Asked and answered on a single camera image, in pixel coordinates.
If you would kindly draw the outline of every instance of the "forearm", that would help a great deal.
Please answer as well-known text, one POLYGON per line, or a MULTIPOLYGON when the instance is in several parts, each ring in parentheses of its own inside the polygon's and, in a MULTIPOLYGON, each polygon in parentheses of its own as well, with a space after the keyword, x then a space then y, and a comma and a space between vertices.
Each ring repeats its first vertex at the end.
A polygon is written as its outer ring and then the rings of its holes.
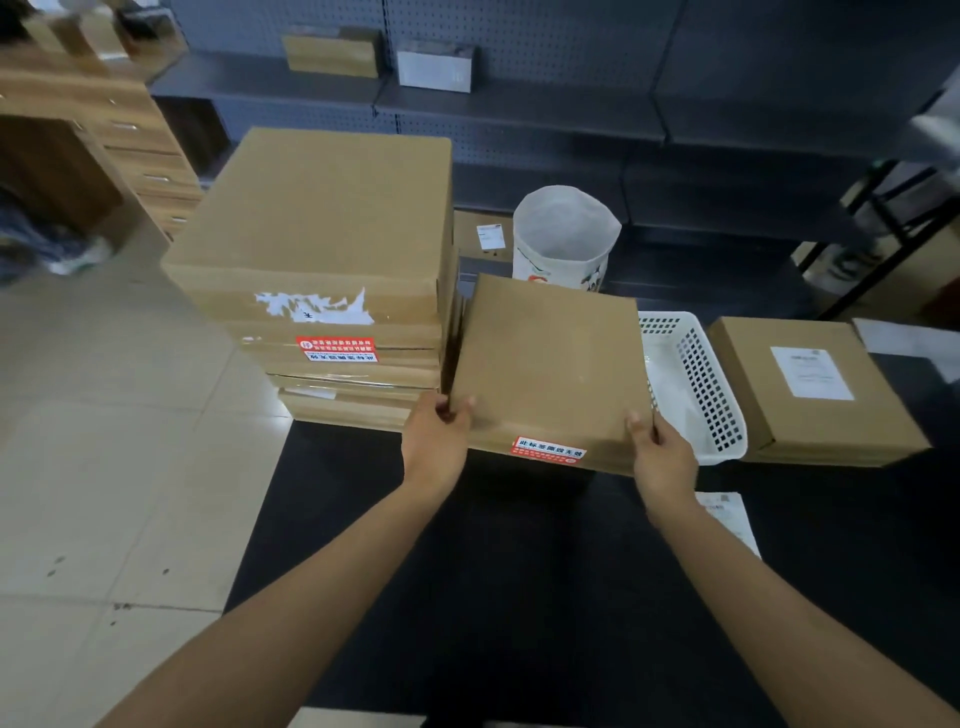
POLYGON ((695 501, 659 520, 697 593, 791 726, 960 725, 946 702, 793 589, 695 501))
POLYGON ((443 501, 424 493, 401 485, 182 647, 101 726, 287 725, 443 501))

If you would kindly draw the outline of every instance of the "white plastic basket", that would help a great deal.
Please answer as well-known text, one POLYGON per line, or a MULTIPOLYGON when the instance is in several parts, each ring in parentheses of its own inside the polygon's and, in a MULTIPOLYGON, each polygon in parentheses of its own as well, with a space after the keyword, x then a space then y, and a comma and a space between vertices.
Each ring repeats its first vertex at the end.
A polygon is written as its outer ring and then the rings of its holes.
POLYGON ((639 311, 654 406, 701 465, 747 453, 747 426, 700 321, 686 311, 639 311))

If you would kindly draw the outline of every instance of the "white trash can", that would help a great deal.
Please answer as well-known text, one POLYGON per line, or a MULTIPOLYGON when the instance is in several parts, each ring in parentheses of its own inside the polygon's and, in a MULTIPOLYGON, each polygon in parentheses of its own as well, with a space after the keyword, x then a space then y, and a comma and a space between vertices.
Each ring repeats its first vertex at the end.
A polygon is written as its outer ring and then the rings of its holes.
POLYGON ((595 291, 621 227, 576 187, 541 187, 514 212, 514 278, 595 291))

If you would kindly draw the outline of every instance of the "red and white sticker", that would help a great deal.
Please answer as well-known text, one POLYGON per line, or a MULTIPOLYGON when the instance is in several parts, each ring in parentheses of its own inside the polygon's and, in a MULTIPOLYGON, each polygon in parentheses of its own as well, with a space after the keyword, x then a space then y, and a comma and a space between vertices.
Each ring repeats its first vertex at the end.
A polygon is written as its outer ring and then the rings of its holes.
POLYGON ((557 443, 544 443, 542 440, 532 440, 529 437, 518 437, 514 440, 510 453, 537 460, 549 460, 551 463, 573 465, 586 455, 587 451, 581 448, 568 448, 566 445, 557 445, 557 443))
POLYGON ((297 344, 310 361, 375 362, 372 339, 298 336, 297 344))

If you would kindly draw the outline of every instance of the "human hand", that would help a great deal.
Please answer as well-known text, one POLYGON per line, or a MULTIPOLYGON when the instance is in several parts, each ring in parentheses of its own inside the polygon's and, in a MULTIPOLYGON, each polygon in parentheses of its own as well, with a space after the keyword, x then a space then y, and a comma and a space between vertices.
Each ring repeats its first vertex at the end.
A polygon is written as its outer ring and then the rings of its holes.
POLYGON ((664 509, 696 502, 693 492, 700 465, 684 436, 657 410, 652 427, 645 425, 636 412, 628 413, 627 430, 636 452, 636 489, 651 523, 659 525, 664 509))
POLYGON ((476 400, 450 412, 446 395, 424 392, 403 426, 403 482, 446 498, 467 461, 467 433, 476 400))

